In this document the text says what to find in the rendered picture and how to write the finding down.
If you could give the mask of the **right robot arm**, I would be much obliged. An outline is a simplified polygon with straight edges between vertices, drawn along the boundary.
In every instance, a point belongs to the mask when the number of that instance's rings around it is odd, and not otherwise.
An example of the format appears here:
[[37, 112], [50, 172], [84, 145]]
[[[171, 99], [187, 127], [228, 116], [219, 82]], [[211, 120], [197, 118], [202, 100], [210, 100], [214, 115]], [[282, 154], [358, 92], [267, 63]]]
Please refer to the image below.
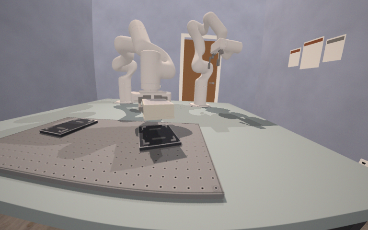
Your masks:
[[131, 102], [131, 77], [137, 70], [134, 53], [140, 56], [141, 89], [144, 91], [158, 91], [161, 79], [172, 79], [175, 76], [175, 66], [170, 56], [160, 47], [150, 42], [143, 23], [133, 20], [128, 27], [131, 37], [118, 36], [114, 46], [121, 55], [112, 62], [115, 71], [127, 72], [119, 77], [120, 104]]

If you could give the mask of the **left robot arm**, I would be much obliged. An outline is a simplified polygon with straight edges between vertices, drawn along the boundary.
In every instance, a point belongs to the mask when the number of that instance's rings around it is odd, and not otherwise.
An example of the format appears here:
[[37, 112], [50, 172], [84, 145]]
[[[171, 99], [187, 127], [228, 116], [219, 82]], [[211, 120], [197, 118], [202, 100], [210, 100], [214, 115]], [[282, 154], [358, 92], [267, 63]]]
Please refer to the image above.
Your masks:
[[[195, 81], [194, 103], [190, 103], [190, 105], [197, 107], [209, 106], [209, 104], [206, 104], [207, 82], [213, 73], [213, 65], [210, 63], [210, 69], [207, 69], [209, 62], [202, 59], [202, 55], [205, 53], [205, 41], [202, 36], [208, 33], [209, 26], [216, 34], [217, 40], [220, 38], [226, 39], [228, 33], [226, 27], [213, 12], [208, 12], [204, 15], [203, 23], [204, 24], [201, 24], [195, 20], [191, 20], [187, 24], [188, 33], [190, 34], [195, 46], [192, 70], [196, 73], [201, 73], [201, 76]], [[242, 42], [226, 39], [226, 47], [223, 50], [224, 54], [221, 56], [225, 60], [228, 60], [232, 54], [238, 54], [241, 50]]]

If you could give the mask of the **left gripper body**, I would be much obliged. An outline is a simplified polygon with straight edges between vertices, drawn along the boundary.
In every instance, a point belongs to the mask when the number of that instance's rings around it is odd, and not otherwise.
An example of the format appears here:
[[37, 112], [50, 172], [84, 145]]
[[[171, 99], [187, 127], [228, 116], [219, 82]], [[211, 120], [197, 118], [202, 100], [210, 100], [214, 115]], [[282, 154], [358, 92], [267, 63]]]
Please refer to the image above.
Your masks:
[[226, 39], [224, 38], [220, 38], [218, 39], [216, 42], [214, 42], [212, 45], [211, 45], [211, 50], [210, 50], [210, 53], [213, 54], [213, 53], [218, 53], [218, 51], [221, 49], [225, 49], [225, 46], [226, 46]]

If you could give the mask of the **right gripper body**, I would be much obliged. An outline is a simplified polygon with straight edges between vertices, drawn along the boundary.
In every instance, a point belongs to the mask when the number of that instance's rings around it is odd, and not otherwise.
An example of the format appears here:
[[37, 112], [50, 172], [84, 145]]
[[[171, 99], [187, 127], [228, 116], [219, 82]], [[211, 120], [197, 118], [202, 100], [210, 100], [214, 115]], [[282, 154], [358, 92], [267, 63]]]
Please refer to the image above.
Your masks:
[[163, 91], [139, 91], [139, 92], [131, 92], [131, 102], [138, 103], [138, 97], [143, 97], [144, 95], [151, 95], [151, 99], [154, 99], [155, 95], [167, 96], [168, 101], [171, 102], [171, 92], [163, 92]]

